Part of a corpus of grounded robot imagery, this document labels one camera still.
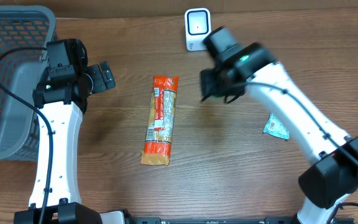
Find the orange pasta packet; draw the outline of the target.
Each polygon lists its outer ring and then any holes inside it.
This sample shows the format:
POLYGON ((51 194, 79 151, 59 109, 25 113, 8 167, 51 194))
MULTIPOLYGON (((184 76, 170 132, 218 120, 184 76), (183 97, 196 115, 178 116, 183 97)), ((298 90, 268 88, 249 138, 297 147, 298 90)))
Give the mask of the orange pasta packet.
POLYGON ((145 145, 140 161, 142 165, 167 166, 170 163, 178 81, 178 77, 154 76, 145 145))

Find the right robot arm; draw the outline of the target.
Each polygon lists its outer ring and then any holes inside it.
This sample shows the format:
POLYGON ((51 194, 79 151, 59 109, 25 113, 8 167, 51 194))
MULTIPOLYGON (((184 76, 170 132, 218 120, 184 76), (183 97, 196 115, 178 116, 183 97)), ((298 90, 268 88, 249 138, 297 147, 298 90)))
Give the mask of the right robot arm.
POLYGON ((358 136, 325 116, 262 44, 243 46, 225 27, 203 42, 214 60, 212 69, 200 73, 203 99, 216 96, 229 104, 249 95, 270 110, 310 164, 298 179, 305 201, 293 222, 335 223, 338 210, 358 189, 358 136))

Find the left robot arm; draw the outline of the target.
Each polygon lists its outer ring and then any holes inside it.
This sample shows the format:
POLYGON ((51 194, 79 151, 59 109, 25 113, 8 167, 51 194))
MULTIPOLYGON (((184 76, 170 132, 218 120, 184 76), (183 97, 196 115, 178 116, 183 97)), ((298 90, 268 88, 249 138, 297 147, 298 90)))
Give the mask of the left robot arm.
POLYGON ((37 173, 27 210, 14 223, 126 223, 123 210, 99 213, 81 202, 78 136, 87 99, 116 86, 107 62, 88 65, 78 39, 46 44, 47 66, 33 92, 38 109, 37 173))

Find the teal snack packet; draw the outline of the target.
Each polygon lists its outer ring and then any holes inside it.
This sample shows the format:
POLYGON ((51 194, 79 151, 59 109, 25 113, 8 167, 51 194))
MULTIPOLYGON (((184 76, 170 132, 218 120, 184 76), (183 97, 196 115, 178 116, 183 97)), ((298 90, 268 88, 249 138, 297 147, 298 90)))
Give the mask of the teal snack packet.
POLYGON ((284 140, 289 140, 290 138, 290 133, 287 128, 284 127, 284 125, 273 113, 269 114, 269 118, 264 127, 263 133, 284 140))

